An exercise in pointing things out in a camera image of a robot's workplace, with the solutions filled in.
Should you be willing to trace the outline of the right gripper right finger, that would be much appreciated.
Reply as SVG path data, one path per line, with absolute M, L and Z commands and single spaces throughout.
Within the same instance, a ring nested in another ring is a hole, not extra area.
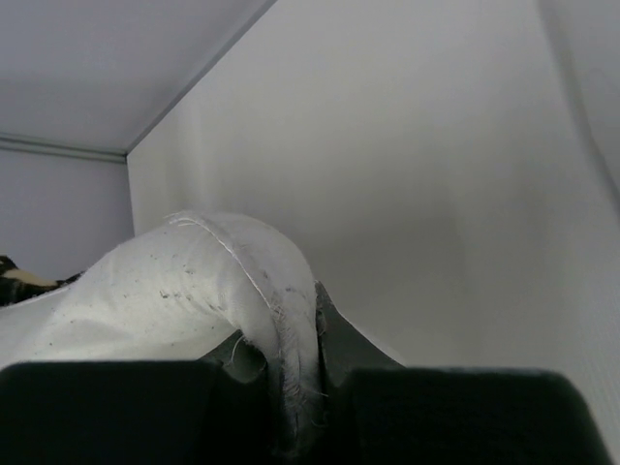
M 317 464 L 608 464 L 580 392 L 545 370 L 411 368 L 336 309 L 317 312 L 327 429 Z

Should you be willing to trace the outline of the black floral pillowcase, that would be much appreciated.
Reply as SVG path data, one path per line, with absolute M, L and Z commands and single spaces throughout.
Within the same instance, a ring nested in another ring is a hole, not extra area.
M 82 272 L 61 280 L 48 280 L 19 268 L 7 255 L 1 256 L 1 306 L 6 307 L 69 286 Z

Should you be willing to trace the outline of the left aluminium frame post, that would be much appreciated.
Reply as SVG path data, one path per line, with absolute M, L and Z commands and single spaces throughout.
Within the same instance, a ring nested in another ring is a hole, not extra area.
M 94 148 L 63 144 L 47 140 L 1 136 L 1 149 L 14 152 L 40 154 L 80 160 L 125 164 L 127 152 L 122 149 Z

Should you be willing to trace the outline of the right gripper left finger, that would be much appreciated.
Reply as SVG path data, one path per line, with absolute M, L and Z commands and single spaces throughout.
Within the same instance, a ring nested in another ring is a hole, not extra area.
M 1 372 L 4 464 L 268 464 L 263 376 L 205 361 L 25 362 Z

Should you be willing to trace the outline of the white pillow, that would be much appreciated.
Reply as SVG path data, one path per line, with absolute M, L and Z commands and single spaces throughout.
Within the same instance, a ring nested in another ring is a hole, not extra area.
M 276 449 L 297 456 L 322 415 L 315 280 L 271 226 L 173 214 L 72 284 L 1 312 L 1 362 L 196 359 L 235 333 L 265 358 Z

